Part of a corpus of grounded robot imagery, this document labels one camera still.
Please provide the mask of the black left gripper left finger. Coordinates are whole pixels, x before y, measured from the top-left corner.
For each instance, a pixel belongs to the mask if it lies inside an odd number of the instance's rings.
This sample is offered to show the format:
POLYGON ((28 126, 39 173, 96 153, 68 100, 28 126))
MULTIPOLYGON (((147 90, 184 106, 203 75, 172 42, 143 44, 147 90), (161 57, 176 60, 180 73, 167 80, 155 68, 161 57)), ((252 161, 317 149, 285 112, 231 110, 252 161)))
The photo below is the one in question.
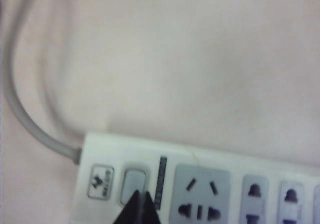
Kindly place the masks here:
POLYGON ((114 224, 136 223, 140 209, 140 196, 140 192, 136 190, 115 219, 114 224))

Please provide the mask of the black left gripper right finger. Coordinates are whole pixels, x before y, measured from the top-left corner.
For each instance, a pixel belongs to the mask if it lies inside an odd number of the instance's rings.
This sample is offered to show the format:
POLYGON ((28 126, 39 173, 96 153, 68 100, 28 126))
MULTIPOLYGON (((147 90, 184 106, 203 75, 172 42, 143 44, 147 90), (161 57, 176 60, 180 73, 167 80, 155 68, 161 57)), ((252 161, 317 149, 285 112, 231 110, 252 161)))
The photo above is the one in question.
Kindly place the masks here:
POLYGON ((144 197, 144 224, 161 224, 150 193, 147 191, 144 197))

